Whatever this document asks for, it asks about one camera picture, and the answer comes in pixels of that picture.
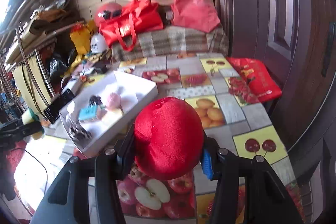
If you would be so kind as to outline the red plush apple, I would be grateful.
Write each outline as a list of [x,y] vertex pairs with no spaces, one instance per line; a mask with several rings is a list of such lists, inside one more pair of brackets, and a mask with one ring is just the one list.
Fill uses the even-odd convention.
[[192,106],[174,97],[158,99],[135,119],[135,163],[157,180],[181,177],[201,159],[204,138],[201,119]]

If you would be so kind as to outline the teal tissue pack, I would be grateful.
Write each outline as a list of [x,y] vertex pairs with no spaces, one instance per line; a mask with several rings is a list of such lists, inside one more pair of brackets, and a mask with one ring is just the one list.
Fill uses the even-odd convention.
[[78,120],[83,123],[99,120],[101,108],[98,105],[92,105],[82,108],[79,111]]

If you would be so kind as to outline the pink plush peach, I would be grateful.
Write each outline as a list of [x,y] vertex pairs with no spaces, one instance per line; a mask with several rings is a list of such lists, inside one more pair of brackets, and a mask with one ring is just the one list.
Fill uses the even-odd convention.
[[117,93],[109,94],[106,100],[106,108],[110,111],[121,109],[121,97]]

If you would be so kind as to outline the blue grey braided scrunchie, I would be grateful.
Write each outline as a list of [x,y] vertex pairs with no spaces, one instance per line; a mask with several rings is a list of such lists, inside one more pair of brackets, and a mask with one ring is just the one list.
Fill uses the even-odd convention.
[[89,106],[102,106],[102,101],[100,96],[90,96]]

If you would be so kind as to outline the yellow green scrub sponge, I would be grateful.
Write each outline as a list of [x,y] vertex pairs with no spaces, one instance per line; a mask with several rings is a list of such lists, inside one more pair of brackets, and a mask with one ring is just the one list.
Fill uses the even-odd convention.
[[39,117],[33,112],[32,109],[27,109],[21,116],[22,123],[24,125],[32,123],[32,122],[38,122]]

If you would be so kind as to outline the black white patterned scrunchie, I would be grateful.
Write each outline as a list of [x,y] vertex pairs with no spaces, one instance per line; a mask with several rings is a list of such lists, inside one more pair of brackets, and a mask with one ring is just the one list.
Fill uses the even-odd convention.
[[73,119],[70,114],[66,115],[66,123],[69,126],[68,133],[73,140],[85,141],[90,140],[92,135],[76,119]]

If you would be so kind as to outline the white cardboard box tray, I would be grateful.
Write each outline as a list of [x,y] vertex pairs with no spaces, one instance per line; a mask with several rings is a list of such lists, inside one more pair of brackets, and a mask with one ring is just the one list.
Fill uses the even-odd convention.
[[[106,100],[111,93],[117,93],[120,97],[135,97],[138,103],[126,114],[122,114],[117,109],[110,111],[106,108]],[[70,137],[84,156],[93,157],[102,151],[157,95],[158,88],[155,82],[122,71],[113,71],[97,83],[85,88],[64,106],[59,112],[60,120],[64,130],[70,136],[66,115],[70,114],[73,119],[78,120],[79,111],[89,106],[90,96],[101,97],[99,120],[87,123],[79,121],[85,130],[91,133],[92,138],[76,141]]]

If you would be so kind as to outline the metal storage shelf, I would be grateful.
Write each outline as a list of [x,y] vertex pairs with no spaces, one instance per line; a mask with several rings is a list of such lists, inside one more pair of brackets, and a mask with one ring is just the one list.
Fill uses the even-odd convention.
[[75,0],[55,0],[35,11],[19,31],[21,40],[14,40],[1,56],[2,121],[17,118],[25,109],[44,117],[77,56],[70,30],[82,21]]

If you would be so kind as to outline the red gift bag on chair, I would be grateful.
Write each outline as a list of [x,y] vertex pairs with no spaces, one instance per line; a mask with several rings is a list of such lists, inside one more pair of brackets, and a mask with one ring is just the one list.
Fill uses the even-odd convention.
[[227,60],[259,102],[272,101],[282,96],[282,90],[260,60],[234,57],[228,57]]

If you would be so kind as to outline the yellow shopping bag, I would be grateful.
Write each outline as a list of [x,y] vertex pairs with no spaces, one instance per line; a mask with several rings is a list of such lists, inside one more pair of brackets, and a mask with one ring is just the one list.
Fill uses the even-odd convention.
[[87,23],[76,23],[70,31],[70,38],[80,55],[91,51],[91,38],[97,31],[96,23],[90,20]]

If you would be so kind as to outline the white hard hat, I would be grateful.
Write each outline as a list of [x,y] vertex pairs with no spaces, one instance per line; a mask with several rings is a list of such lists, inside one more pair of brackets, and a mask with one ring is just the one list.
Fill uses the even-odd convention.
[[91,52],[94,54],[103,53],[108,49],[108,45],[102,34],[96,33],[91,38]]

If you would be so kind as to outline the red tote bag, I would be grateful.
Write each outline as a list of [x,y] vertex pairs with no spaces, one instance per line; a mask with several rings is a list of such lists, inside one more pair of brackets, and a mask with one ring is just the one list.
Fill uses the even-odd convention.
[[151,0],[133,0],[122,7],[120,16],[100,23],[99,32],[109,47],[118,42],[124,51],[131,52],[138,34],[163,29],[158,7]]

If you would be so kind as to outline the red helmet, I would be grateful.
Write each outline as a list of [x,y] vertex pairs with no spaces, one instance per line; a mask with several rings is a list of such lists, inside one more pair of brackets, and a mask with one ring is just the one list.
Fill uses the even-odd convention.
[[116,16],[121,15],[122,6],[116,2],[109,2],[101,5],[94,14],[94,22],[96,26],[100,26],[100,23],[110,20]]

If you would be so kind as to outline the red paper bag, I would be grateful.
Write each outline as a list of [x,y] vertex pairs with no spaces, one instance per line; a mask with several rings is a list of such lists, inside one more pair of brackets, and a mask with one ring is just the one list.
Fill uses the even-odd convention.
[[171,9],[174,26],[209,33],[221,22],[211,0],[173,0]]

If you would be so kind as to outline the brown wooden door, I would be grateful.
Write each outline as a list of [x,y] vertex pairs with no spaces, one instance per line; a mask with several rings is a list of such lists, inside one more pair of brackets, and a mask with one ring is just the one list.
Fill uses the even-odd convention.
[[262,61],[282,90],[269,116],[287,148],[314,124],[335,83],[335,0],[215,0],[229,54]]

